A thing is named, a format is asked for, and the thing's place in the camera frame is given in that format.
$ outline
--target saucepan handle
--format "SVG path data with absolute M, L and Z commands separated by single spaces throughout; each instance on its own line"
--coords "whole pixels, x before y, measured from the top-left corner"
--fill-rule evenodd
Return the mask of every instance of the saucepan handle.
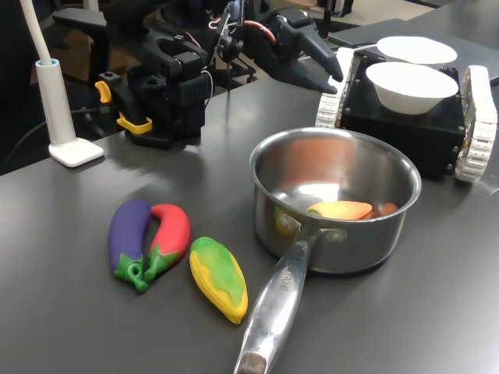
M 249 316 L 235 374 L 266 374 L 291 328 L 317 233 L 298 229 L 295 242 L 276 265 Z

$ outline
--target lamp base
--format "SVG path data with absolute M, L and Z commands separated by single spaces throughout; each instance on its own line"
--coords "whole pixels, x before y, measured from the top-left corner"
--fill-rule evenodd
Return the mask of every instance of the lamp base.
M 68 168 L 75 168 L 104 156 L 104 150 L 88 140 L 75 138 L 69 142 L 48 146 L 50 155 Z

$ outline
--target stainless steel saucepan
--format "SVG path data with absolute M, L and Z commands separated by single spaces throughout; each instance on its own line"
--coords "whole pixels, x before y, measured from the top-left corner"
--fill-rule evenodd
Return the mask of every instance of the stainless steel saucepan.
M 395 247 L 421 177 L 394 147 L 337 129 L 280 132 L 250 158 L 257 237 L 281 256 L 249 317 L 235 374 L 266 374 L 291 328 L 307 269 L 355 273 L 381 264 Z M 320 201 L 351 200 L 399 209 L 363 221 L 307 213 Z

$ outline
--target gray table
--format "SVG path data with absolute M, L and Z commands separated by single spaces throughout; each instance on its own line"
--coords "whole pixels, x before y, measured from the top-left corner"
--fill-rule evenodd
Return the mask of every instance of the gray table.
M 499 50 L 499 1 L 454 0 L 407 21 Z
M 248 157 L 270 134 L 313 124 L 318 101 L 251 83 L 211 101 L 200 146 L 164 152 L 120 134 L 98 142 L 105 161 L 68 170 L 46 160 L 0 177 L 2 373 L 232 372 L 246 321 L 231 324 L 207 301 L 187 258 L 144 295 L 116 280 L 108 225 L 128 199 L 180 205 L 193 238 L 232 250 L 251 307 L 276 259 L 253 237 Z M 424 181 L 378 271 L 310 274 L 273 373 L 497 372 L 498 172 L 496 152 L 472 188 Z
M 416 25 L 402 19 L 389 19 L 367 26 L 329 34 L 329 41 L 339 45 L 345 45 L 377 43 L 384 37 L 398 35 L 428 37 L 455 49 L 458 53 L 458 58 L 449 65 L 459 71 L 459 76 L 464 76 L 466 68 L 470 65 L 483 65 L 489 70 L 491 83 L 499 83 L 499 51 L 435 30 L 433 26 L 433 23 Z M 373 51 L 380 55 L 380 52 L 376 48 L 374 48 Z

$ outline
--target black box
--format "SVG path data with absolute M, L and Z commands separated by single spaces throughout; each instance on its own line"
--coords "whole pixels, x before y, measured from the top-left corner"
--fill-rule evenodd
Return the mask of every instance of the black box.
M 340 126 L 391 144 L 405 154 L 425 177 L 439 178 L 454 170 L 465 138 L 461 95 L 443 99 L 424 115 L 401 115 L 377 98 L 366 69 L 379 60 L 362 58 L 342 110 Z M 455 69 L 442 69 L 456 80 Z

